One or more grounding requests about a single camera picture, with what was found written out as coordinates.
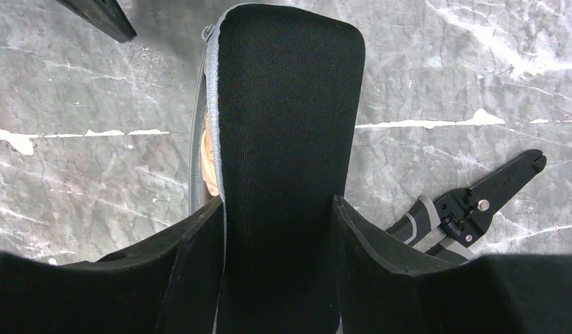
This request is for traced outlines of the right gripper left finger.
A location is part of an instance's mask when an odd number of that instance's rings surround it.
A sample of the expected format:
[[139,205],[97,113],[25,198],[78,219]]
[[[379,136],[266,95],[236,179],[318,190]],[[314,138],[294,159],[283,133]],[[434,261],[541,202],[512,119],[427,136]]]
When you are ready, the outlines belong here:
[[0,252],[0,333],[212,333],[222,270],[218,198],[96,262]]

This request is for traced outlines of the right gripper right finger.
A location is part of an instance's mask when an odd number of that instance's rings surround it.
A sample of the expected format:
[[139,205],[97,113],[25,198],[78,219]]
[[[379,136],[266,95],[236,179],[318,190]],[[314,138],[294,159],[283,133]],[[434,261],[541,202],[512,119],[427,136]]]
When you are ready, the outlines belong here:
[[485,255],[452,264],[332,206],[345,333],[572,333],[572,255]]

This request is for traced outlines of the beige umbrella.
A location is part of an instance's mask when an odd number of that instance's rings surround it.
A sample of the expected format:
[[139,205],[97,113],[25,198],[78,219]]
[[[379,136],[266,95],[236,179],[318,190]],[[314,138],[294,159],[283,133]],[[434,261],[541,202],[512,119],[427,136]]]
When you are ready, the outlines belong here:
[[216,181],[214,150],[208,112],[205,112],[203,125],[204,129],[200,141],[200,169],[207,191],[214,197],[219,195],[219,188]]

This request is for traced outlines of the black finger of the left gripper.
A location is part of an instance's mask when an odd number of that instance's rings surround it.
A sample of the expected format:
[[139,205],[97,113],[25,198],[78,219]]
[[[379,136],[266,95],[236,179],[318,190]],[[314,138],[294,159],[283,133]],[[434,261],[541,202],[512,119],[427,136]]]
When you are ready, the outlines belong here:
[[117,42],[129,42],[137,33],[116,0],[57,0]]

